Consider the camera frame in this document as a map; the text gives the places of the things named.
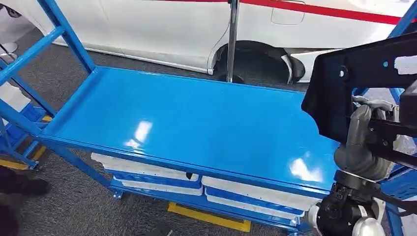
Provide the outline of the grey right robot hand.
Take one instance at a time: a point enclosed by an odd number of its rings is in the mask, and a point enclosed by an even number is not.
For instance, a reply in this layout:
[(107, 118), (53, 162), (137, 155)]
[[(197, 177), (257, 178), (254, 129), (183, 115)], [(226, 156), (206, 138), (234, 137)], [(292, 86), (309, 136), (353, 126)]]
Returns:
[(363, 96), (355, 98), (360, 104), (350, 116), (347, 140), (334, 153), (336, 165), (343, 171), (371, 180), (387, 178), (394, 163), (377, 157), (366, 147), (368, 125), (372, 113), (377, 119), (386, 119), (386, 112), (395, 110), (395, 105), (381, 99), (368, 100)]

